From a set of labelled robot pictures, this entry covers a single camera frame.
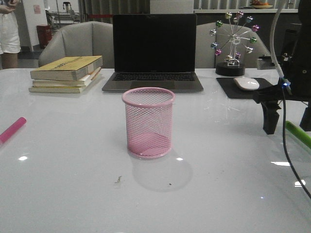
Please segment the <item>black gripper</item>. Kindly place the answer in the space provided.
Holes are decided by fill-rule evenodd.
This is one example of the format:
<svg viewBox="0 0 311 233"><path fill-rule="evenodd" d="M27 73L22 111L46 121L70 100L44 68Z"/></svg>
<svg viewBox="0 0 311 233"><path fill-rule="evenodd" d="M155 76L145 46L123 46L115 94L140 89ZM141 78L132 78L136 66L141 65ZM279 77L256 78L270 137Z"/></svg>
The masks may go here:
<svg viewBox="0 0 311 233"><path fill-rule="evenodd" d="M294 45L293 54L285 68L281 68L276 58L274 37L277 20L284 5L285 1L282 0L270 28L270 52L272 62L275 64L279 75L278 83L257 90L253 94L253 100L256 103L261 103L262 106L263 130L266 134L274 134L278 123L279 114L277 111L281 108L277 100L311 100L311 2L301 0L299 3L298 17L301 28ZM305 109L299 126L306 132L311 131L310 107Z"/></svg>

